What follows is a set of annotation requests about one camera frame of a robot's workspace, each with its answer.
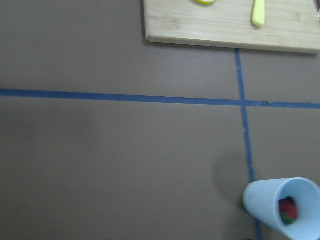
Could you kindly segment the red strawberry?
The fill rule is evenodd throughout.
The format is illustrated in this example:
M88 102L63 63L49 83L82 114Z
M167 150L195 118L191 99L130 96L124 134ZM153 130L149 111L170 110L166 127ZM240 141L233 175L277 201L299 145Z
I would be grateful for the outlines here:
M292 197L279 200L279 215L285 225L292 225L298 218L298 208Z

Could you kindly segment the light blue plastic cup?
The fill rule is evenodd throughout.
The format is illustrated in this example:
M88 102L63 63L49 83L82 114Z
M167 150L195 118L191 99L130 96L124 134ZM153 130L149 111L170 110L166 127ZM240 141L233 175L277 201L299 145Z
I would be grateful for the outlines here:
M287 197L291 197L297 207L293 224L285 224L280 215L279 202ZM320 187L309 179L254 181L245 188L242 200L252 217L291 240L320 238Z

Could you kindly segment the yellow plastic knife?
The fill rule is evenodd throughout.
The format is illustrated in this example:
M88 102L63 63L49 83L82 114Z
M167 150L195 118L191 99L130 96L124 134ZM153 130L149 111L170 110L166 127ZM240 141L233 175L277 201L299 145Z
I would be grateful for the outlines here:
M264 26L266 20L266 5L265 0L255 0L253 3L251 23L261 28Z

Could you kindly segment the bamboo cutting board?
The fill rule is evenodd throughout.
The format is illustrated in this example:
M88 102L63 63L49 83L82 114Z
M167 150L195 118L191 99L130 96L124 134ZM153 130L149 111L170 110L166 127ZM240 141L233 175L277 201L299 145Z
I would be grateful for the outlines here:
M146 0L145 37L149 42L317 54L318 6L314 0L267 0L265 23L251 21L252 0Z

